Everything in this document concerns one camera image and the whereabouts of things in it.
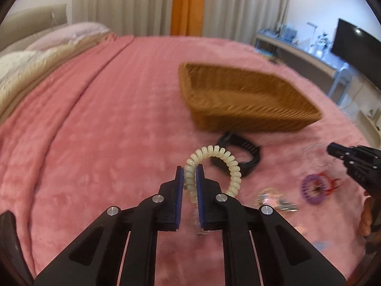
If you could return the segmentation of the person's right hand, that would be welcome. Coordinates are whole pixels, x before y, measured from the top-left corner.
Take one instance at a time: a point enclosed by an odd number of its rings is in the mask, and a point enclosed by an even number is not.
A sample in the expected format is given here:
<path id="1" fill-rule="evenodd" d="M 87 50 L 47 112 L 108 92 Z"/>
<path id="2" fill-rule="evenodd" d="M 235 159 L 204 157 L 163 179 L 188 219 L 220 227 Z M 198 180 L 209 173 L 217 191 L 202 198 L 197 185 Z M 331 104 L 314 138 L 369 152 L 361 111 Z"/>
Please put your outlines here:
<path id="1" fill-rule="evenodd" d="M 373 198 L 368 192 L 364 192 L 366 197 L 364 202 L 363 211 L 360 217 L 360 223 L 358 226 L 358 232 L 361 236 L 369 236 L 371 234 L 371 225 L 373 223 L 372 208 L 373 208 Z"/>

